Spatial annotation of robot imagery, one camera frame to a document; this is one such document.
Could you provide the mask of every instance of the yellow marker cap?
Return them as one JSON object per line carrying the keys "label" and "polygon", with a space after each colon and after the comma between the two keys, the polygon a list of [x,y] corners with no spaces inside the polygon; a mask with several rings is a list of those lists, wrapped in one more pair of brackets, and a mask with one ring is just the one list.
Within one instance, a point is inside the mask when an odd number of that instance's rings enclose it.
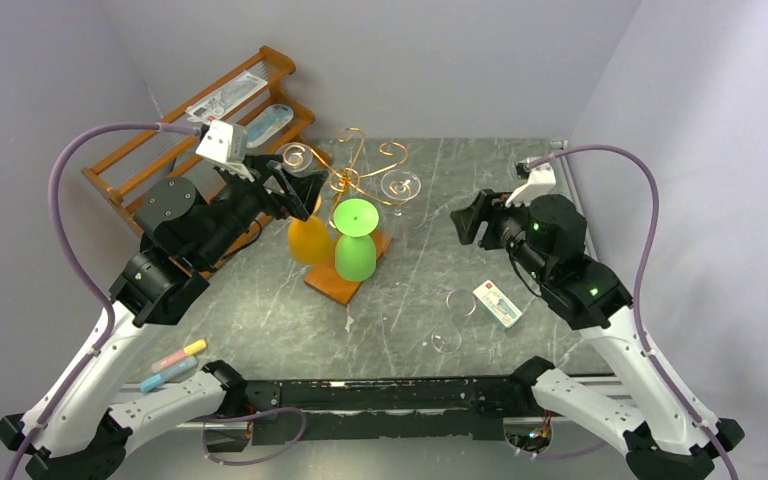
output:
{"label": "yellow marker cap", "polygon": [[195,355],[207,348],[207,340],[200,339],[184,347],[184,353],[187,355]]}

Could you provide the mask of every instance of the blue marker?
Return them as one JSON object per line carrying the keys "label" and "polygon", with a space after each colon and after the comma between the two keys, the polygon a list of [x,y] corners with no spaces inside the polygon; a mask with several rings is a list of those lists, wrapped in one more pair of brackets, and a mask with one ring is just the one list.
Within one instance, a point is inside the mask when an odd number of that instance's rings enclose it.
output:
{"label": "blue marker", "polygon": [[186,357],[166,370],[163,370],[156,375],[152,375],[140,382],[140,391],[148,393],[197,365],[198,360],[196,360],[196,357]]}

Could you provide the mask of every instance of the robotic arm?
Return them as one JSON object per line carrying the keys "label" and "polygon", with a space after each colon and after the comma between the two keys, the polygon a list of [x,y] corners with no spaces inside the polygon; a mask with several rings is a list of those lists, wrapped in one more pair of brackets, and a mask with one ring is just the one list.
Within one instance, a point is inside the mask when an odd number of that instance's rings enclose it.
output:
{"label": "robotic arm", "polygon": [[[104,335],[104,313],[46,395],[24,414],[1,419],[0,439],[14,451],[36,429],[23,452],[31,455],[26,470],[34,480],[103,480],[136,448],[176,425],[248,413],[247,382],[222,361],[137,401],[111,405],[140,354],[174,328],[207,288],[200,272],[214,271],[260,214],[306,220],[314,210],[327,173],[295,176],[284,172],[280,155],[245,155],[245,131],[238,128],[217,121],[202,131],[197,152],[216,164],[226,182],[210,203],[185,178],[161,180],[146,192],[134,215],[144,231],[140,252],[110,288],[116,320],[103,346],[93,348]],[[47,424],[38,425],[55,391],[88,353],[92,358]]]}
{"label": "robotic arm", "polygon": [[[470,206],[453,211],[459,240],[471,244],[486,222],[479,246],[505,250],[523,283],[528,286],[520,268],[539,286],[548,307],[605,358],[636,407],[596,393],[540,357],[523,364],[511,380],[530,388],[541,407],[570,418],[623,454],[640,479],[707,477],[719,452],[703,429],[726,451],[743,439],[743,430],[697,399],[651,340],[649,350],[644,348],[628,290],[610,268],[584,253],[586,220],[566,197],[544,195],[554,185],[547,168],[518,168],[527,180],[522,187],[510,193],[481,190]],[[651,355],[659,355],[669,380],[656,371]],[[701,422],[691,418],[668,381],[690,399]]]}

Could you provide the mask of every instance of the marble tabletop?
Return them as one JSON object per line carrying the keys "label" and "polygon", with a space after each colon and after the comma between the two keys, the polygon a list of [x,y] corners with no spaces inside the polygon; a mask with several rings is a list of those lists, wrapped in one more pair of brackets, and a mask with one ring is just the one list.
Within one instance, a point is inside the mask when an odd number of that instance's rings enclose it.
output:
{"label": "marble tabletop", "polygon": [[[367,139],[359,171],[388,164],[378,153],[386,140]],[[222,359],[250,380],[503,375],[534,355],[569,374],[610,373],[579,335],[525,289],[503,252],[460,245],[449,219],[449,212],[468,205],[481,188],[504,191],[519,185],[514,162],[547,153],[549,142],[396,141],[410,152],[403,167],[422,181],[419,195],[403,207],[412,228],[408,241],[379,262],[348,309],[304,284],[310,267],[289,255],[289,223],[272,222],[260,241],[210,279],[210,288],[147,353],[132,380],[143,380],[152,362],[199,338],[208,343],[199,355],[202,363]],[[341,166],[357,144],[319,145]],[[362,188],[380,191],[379,181],[367,179]],[[564,182],[556,190],[569,195]],[[326,186],[323,218],[332,196]],[[387,208],[379,208],[384,218]],[[479,309],[462,329],[461,347],[438,353],[430,333],[449,320],[447,293],[472,290],[488,279],[524,312],[522,318],[504,332]]]}

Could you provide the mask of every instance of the wooden block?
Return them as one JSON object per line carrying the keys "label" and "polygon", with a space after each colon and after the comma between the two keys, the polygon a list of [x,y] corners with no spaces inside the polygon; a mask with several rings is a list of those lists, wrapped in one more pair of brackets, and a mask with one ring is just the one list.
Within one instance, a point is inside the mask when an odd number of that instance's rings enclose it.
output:
{"label": "wooden block", "polygon": [[[380,230],[373,231],[369,236],[375,242],[375,258],[376,260],[380,259],[390,247],[390,239],[384,238]],[[362,283],[350,282],[337,273],[337,268],[334,266],[334,254],[331,254],[328,260],[311,268],[310,272],[305,275],[307,286],[343,306],[347,306],[352,301]]]}

